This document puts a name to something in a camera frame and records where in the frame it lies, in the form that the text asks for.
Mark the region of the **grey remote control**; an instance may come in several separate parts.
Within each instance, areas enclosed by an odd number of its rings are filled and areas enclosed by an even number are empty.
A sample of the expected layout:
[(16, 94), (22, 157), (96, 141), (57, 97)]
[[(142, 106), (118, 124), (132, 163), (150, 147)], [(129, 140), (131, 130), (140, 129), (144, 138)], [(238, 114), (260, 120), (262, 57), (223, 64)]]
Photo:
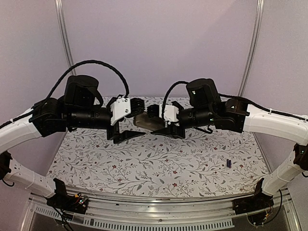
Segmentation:
[(133, 124), (137, 127), (156, 131), (165, 127), (165, 122), (159, 117), (150, 118), (146, 113), (142, 113), (133, 118)]

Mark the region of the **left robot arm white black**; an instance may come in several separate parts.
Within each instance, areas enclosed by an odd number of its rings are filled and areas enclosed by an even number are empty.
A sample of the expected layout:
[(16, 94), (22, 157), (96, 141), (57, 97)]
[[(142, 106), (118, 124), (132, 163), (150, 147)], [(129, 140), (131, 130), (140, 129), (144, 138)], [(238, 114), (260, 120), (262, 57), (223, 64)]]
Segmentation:
[(71, 205), (65, 184), (22, 166), (8, 150), (26, 141), (47, 137), (57, 132), (72, 132), (78, 128), (106, 130), (107, 140), (119, 144), (142, 136), (138, 131), (120, 131), (119, 123), (144, 112), (145, 103), (140, 98), (113, 97), (106, 107), (98, 92), (97, 79), (78, 75), (67, 80), (64, 95), (59, 99), (40, 101), (17, 119), (0, 129), (0, 178), (19, 182), (31, 191), (53, 201), (61, 208)]

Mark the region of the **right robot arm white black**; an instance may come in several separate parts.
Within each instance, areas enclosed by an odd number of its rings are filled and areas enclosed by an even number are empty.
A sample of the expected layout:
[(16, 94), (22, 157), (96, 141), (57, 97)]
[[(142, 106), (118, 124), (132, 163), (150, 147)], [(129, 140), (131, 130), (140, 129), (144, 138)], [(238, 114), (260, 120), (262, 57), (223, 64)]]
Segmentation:
[[(167, 104), (167, 98), (178, 84), (184, 84), (191, 107), (184, 109), (178, 102)], [(147, 108), (149, 118), (163, 120), (163, 128), (152, 132), (174, 139), (184, 139), (185, 130), (194, 128), (201, 131), (204, 126), (234, 132), (263, 133), (290, 141), (295, 145), (289, 157), (271, 174), (260, 179), (255, 195), (249, 198), (249, 206), (259, 210), (281, 187), (308, 169), (308, 117), (294, 115), (260, 106), (253, 101), (227, 96), (222, 101), (214, 81), (200, 78), (191, 82), (178, 81), (165, 94), (160, 105)]]

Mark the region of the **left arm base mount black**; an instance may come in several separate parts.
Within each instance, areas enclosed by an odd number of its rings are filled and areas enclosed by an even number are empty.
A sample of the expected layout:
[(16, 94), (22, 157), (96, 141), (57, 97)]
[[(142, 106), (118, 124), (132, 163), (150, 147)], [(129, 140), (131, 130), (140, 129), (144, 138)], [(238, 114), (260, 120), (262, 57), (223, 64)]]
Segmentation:
[(66, 191), (65, 183), (59, 179), (53, 179), (55, 183), (54, 195), (47, 197), (47, 205), (62, 211), (68, 211), (78, 214), (86, 214), (89, 204), (89, 198), (82, 194), (77, 193), (69, 195)]

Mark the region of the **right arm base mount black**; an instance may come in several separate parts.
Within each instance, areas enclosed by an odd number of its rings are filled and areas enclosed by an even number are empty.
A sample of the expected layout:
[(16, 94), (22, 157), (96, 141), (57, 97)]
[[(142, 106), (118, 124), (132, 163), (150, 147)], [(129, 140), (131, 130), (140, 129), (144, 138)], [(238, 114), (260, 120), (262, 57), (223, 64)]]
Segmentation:
[(249, 223), (254, 226), (261, 226), (266, 223), (270, 214), (265, 209), (271, 210), (274, 205), (273, 196), (268, 196), (263, 193), (263, 180), (261, 178), (257, 182), (255, 192), (252, 196), (238, 198), (232, 201), (232, 209), (236, 215), (262, 210), (260, 213), (255, 213), (247, 217)]

